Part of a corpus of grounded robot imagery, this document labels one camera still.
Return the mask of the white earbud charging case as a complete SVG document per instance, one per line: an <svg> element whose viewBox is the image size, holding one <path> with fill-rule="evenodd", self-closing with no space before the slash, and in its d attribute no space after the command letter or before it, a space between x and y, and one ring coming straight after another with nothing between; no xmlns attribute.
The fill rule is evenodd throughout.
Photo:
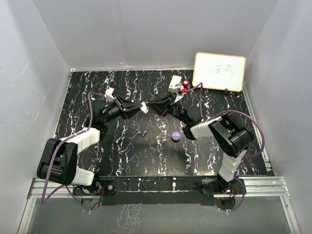
<svg viewBox="0 0 312 234"><path fill-rule="evenodd" d="M145 114L147 114L148 113L148 111L149 111L149 108L148 108L148 106L146 105L146 102L142 102L141 103L141 111L143 112L143 113L145 113Z"/></svg>

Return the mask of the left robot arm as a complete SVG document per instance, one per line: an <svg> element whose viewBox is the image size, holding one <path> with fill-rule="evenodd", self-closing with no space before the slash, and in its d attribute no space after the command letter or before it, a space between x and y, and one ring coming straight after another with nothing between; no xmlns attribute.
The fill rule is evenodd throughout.
<svg viewBox="0 0 312 234"><path fill-rule="evenodd" d="M108 122L118 117L130 118L146 109L144 103L127 101L120 96L107 99L106 107L90 111L81 131L62 139L47 140L37 168L38 178L61 185L82 185L91 195L100 191L101 183L95 179L95 173L77 166L78 154L104 139Z"/></svg>

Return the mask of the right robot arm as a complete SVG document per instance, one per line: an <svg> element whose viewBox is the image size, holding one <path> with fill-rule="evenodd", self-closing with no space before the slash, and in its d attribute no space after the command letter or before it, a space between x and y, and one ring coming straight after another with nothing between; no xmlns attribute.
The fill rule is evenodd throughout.
<svg viewBox="0 0 312 234"><path fill-rule="evenodd" d="M214 137L223 151L221 168L217 173L217 187L222 193L229 193L234 189L239 166L249 145L254 140L253 133L238 119L235 114L250 118L249 115L227 110L203 121L200 109L189 107L184 109L174 102L174 95L155 101L149 101L146 106L153 109L159 116L168 114L185 124L184 135L187 139L197 140L203 137Z"/></svg>

